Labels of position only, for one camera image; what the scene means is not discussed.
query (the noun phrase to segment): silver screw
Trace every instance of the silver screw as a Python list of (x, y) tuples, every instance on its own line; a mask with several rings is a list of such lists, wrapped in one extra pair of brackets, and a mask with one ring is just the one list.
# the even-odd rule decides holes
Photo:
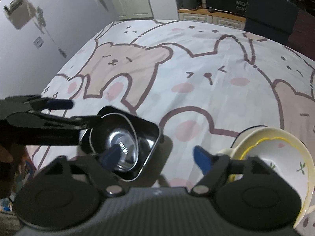
[(111, 185), (106, 188), (106, 191), (111, 195), (119, 194), (122, 192), (122, 187), (119, 185)]
[(209, 188), (205, 185), (197, 185), (193, 188), (193, 191), (197, 194), (206, 194), (209, 192)]

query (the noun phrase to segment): bear nose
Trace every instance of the bear nose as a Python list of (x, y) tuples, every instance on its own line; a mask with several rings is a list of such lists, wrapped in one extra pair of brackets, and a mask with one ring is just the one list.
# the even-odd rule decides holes
[(117, 62), (118, 62), (117, 59), (113, 59), (113, 60), (112, 60), (110, 63), (108, 63), (108, 64), (114, 66), (114, 65), (116, 65)]

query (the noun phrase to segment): drawer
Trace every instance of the drawer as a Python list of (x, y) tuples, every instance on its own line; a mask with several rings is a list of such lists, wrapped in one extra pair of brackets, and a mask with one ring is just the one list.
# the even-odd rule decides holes
[(235, 29), (243, 30), (245, 24), (243, 22), (232, 20), (228, 18), (220, 18), (220, 17), (213, 17), (212, 23), (219, 26), (225, 26)]
[(179, 13), (179, 19), (204, 23), (212, 22), (212, 16), (191, 13)]

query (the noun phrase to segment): dark gray chair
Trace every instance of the dark gray chair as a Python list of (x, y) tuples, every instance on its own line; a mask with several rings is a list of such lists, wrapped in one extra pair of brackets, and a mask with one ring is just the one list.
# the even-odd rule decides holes
[(247, 0), (245, 31), (286, 44), (299, 8), (286, 0)]

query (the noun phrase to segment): stainless steel bowl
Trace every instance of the stainless steel bowl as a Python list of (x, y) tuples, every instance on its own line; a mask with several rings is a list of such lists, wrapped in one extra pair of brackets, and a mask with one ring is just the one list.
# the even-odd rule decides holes
[(139, 142), (133, 125), (123, 114), (113, 112), (102, 116), (102, 124), (93, 128), (89, 134), (89, 144), (94, 153), (101, 154), (118, 144), (121, 157), (115, 170), (132, 170), (139, 158)]

